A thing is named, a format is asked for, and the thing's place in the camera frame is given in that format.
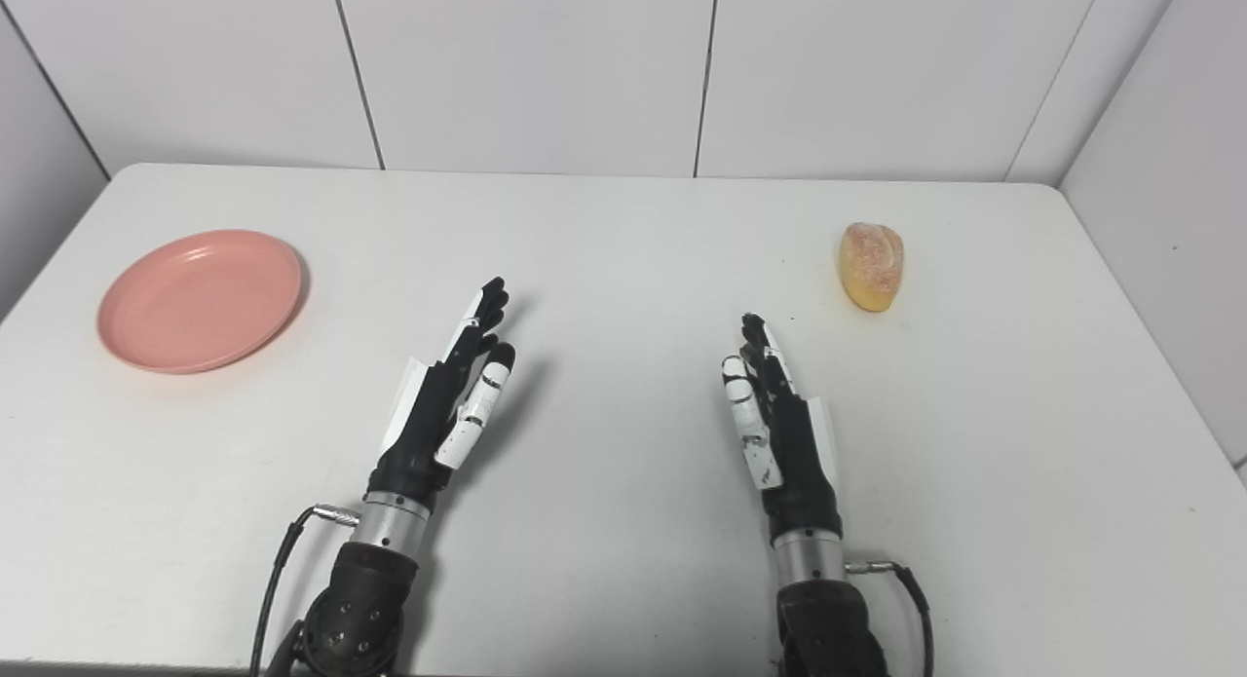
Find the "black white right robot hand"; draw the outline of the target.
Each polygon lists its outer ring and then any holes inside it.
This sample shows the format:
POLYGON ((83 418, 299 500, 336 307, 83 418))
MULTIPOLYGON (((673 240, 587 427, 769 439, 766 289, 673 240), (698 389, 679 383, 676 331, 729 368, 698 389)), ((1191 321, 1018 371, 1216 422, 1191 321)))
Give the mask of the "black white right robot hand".
POLYGON ((751 480, 759 490, 769 539, 797 532, 845 535, 834 478, 821 449, 831 426, 821 400, 797 390, 767 322, 742 317, 743 344, 721 363, 723 390, 751 480))

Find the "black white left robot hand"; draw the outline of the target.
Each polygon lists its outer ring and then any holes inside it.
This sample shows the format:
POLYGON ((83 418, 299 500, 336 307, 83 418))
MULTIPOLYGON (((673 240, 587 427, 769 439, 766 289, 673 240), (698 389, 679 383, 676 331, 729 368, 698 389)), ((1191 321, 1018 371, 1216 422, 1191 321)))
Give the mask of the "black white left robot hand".
POLYGON ((368 494, 387 492, 426 509, 483 438, 515 367, 515 349, 494 329, 510 295, 496 277, 473 297, 444 357, 415 362, 387 429, 387 450, 368 494))

